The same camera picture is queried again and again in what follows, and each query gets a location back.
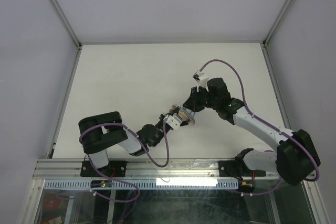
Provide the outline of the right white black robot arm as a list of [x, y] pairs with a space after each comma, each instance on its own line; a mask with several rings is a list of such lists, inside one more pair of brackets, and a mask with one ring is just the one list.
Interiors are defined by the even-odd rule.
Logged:
[[271, 148], [270, 152], [246, 148], [237, 154], [238, 174], [247, 175], [252, 170], [278, 173], [295, 186], [317, 172], [321, 161], [308, 132], [274, 126], [248, 111], [243, 101], [231, 97], [222, 78], [194, 76], [194, 79], [197, 86], [191, 89], [183, 104], [185, 108], [193, 112], [213, 109], [222, 120], [250, 132]]

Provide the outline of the metal keyring holder with rings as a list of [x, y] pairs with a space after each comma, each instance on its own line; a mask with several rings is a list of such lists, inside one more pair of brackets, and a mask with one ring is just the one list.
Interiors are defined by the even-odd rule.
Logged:
[[194, 125], [195, 124], [195, 112], [187, 109], [183, 106], [179, 106], [177, 104], [172, 105], [171, 109], [169, 110], [169, 113], [177, 114], [179, 118], [181, 119], [182, 123], [181, 126], [186, 125]]

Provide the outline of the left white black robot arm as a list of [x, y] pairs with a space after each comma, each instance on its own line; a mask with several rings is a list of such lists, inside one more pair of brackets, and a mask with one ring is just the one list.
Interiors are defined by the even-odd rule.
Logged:
[[157, 146], [173, 129], [162, 114], [157, 124], [146, 124], [139, 131], [131, 133], [123, 126], [118, 111], [84, 118], [78, 126], [79, 142], [92, 161], [91, 169], [99, 176], [106, 175], [110, 170], [108, 148], [119, 145], [130, 155], [141, 156], [149, 152], [149, 147]]

